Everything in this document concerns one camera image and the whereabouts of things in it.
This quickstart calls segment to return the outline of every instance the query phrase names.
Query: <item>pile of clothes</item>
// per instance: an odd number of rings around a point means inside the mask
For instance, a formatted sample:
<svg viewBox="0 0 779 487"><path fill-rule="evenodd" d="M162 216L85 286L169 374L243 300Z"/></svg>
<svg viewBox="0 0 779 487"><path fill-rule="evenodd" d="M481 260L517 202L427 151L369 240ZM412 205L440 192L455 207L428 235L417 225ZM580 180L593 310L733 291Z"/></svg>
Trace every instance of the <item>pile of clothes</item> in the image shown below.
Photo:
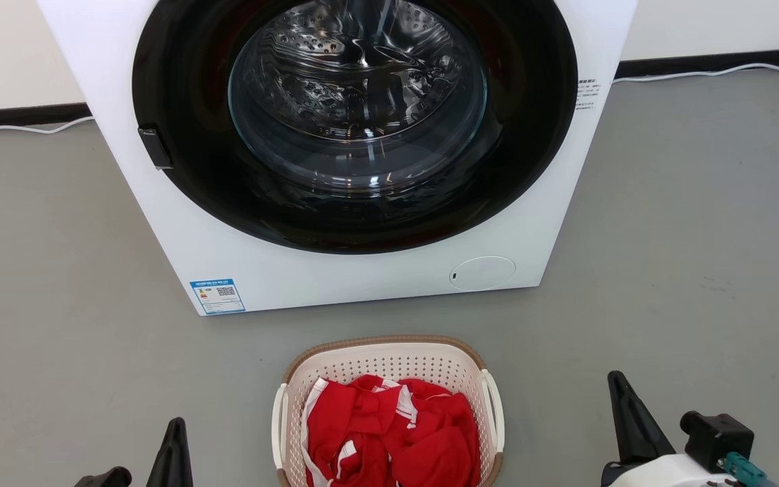
<svg viewBox="0 0 779 487"><path fill-rule="evenodd" d="M477 487L479 434L463 394L419 379L318 379L302 413L309 487Z"/></svg>

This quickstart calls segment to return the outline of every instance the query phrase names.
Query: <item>white wall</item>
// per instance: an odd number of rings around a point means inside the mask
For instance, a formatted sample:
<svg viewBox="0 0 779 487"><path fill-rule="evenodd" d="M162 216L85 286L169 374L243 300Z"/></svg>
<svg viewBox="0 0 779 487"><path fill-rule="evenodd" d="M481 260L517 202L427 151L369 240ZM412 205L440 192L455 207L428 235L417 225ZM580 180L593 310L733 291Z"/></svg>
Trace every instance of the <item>white wall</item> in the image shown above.
<svg viewBox="0 0 779 487"><path fill-rule="evenodd" d="M623 58L769 49L779 49L779 0L640 0ZM0 108L80 101L34 0L0 0Z"/></svg>

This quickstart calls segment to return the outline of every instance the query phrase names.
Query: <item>white washing machine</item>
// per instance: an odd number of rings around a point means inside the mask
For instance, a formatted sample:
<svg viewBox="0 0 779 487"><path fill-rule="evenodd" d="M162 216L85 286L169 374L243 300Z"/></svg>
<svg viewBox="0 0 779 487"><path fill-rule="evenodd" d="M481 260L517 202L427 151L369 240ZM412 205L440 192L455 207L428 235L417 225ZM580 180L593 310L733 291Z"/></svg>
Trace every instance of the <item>white washing machine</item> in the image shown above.
<svg viewBox="0 0 779 487"><path fill-rule="evenodd" d="M537 286L636 0L39 0L201 315Z"/></svg>

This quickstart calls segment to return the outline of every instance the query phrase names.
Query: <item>concrete floor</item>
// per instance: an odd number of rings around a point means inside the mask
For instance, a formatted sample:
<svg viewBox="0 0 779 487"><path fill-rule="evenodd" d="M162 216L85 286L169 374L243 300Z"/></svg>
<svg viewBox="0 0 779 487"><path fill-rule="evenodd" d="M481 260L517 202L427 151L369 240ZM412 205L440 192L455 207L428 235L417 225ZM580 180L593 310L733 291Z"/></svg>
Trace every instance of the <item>concrete floor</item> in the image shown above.
<svg viewBox="0 0 779 487"><path fill-rule="evenodd" d="M730 413L779 483L779 74L621 84L543 286L199 318L96 127L0 133L0 485L145 484L168 419L198 486L275 485L269 418L309 346L442 333L507 413L498 485L584 487L617 459L606 373L674 446Z"/></svg>

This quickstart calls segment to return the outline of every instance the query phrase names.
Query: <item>black baseboard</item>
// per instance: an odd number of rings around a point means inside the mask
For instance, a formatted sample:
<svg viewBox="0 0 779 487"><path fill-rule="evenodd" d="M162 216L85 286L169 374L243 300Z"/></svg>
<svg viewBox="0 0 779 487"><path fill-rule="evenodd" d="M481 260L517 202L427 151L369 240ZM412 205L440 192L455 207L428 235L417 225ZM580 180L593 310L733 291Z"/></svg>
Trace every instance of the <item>black baseboard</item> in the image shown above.
<svg viewBox="0 0 779 487"><path fill-rule="evenodd" d="M71 120L89 117L86 103L74 103L73 105L46 105L43 107L5 108L0 110L0 124L15 124L16 126L28 126L29 124L65 123Z"/></svg>
<svg viewBox="0 0 779 487"><path fill-rule="evenodd" d="M751 62L765 62L779 66L779 50L624 61L618 65L615 78L677 74L687 71L722 71L751 64ZM89 115L91 112L86 103L9 108L0 110L0 124L28 126L29 124L65 123Z"/></svg>
<svg viewBox="0 0 779 487"><path fill-rule="evenodd" d="M615 78L658 76L662 74L687 73L689 71L723 71L724 69L737 68L745 64L753 64L753 62L779 66L779 50L623 61L618 65Z"/></svg>

